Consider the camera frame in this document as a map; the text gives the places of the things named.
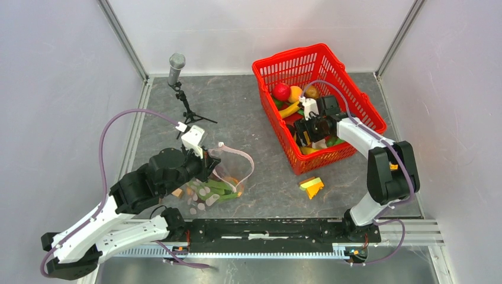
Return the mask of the green toy bean pod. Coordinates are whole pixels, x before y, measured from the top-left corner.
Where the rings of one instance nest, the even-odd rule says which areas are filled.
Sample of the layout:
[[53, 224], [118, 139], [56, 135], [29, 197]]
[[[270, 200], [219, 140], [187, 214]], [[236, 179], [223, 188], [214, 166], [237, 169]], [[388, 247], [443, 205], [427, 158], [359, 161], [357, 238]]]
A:
[[231, 186], [231, 183], [228, 184], [222, 180], [209, 179], [208, 182], [203, 183], [195, 179], [186, 185], [185, 192], [191, 197], [192, 201], [212, 206], [218, 202], [237, 198]]

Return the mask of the clear zip top bag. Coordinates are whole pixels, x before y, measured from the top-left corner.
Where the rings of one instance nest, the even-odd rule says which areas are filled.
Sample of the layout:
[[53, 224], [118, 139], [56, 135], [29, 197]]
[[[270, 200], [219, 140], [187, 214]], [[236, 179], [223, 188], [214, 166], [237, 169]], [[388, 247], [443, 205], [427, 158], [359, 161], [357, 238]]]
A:
[[219, 142], [209, 154], [221, 159], [206, 182], [193, 179], [185, 186], [189, 213], [200, 215], [208, 209], [241, 197], [246, 182], [255, 170], [250, 154]]

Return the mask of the red plastic shopping basket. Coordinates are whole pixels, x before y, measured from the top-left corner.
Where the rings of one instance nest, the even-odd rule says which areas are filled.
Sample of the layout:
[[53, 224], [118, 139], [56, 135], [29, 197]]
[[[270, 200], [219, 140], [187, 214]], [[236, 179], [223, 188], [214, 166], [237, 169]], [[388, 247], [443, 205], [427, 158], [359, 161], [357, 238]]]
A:
[[329, 47], [318, 43], [252, 64], [262, 106], [296, 175], [361, 152], [387, 129], [384, 119]]

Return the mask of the yellow toy cheese wedge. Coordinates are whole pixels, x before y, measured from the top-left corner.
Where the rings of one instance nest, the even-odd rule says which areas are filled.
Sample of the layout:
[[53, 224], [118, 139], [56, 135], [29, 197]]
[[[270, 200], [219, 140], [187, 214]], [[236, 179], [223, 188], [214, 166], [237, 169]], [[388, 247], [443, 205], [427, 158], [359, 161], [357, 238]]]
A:
[[312, 177], [300, 182], [299, 188], [307, 194], [309, 199], [313, 199], [324, 188], [324, 183], [320, 177]]

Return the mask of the microphone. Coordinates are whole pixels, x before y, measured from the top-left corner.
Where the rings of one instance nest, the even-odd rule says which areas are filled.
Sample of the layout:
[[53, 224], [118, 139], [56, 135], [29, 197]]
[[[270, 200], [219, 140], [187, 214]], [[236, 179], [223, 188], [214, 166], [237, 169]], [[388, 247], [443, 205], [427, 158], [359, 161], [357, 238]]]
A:
[[199, 121], [209, 121], [217, 124], [218, 122], [215, 120], [198, 115], [189, 105], [186, 94], [182, 90], [182, 83], [179, 81], [181, 71], [186, 65], [185, 56], [181, 53], [174, 53], [169, 58], [169, 64], [168, 85], [175, 91], [176, 99], [180, 100], [185, 107], [185, 112], [183, 112], [184, 124], [194, 124]]

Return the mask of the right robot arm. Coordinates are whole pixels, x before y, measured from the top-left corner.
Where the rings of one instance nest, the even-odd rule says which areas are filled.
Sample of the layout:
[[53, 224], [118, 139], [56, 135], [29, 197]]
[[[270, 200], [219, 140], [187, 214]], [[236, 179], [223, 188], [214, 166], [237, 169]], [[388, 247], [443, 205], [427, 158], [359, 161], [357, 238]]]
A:
[[342, 221], [342, 234], [358, 241], [388, 209], [411, 201], [420, 189], [412, 145], [386, 138], [350, 112], [343, 112], [337, 99], [300, 97], [304, 117], [294, 122], [294, 133], [301, 146], [312, 145], [332, 135], [350, 144], [367, 160], [368, 192], [348, 209]]

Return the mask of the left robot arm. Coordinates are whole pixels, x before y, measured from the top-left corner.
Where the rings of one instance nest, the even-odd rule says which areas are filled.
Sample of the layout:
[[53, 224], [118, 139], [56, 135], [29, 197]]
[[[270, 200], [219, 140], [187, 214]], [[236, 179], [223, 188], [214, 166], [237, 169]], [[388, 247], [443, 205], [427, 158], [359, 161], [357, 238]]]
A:
[[193, 179], [206, 182], [221, 159], [202, 149], [166, 148], [151, 157], [137, 170], [125, 174], [111, 189], [94, 212], [73, 227], [60, 233], [41, 236], [44, 256], [40, 271], [44, 277], [76, 280], [93, 272], [100, 263], [121, 250], [141, 243], [181, 240], [187, 224], [176, 208], [166, 208], [151, 221], [113, 232], [145, 209], [156, 206], [161, 197]]

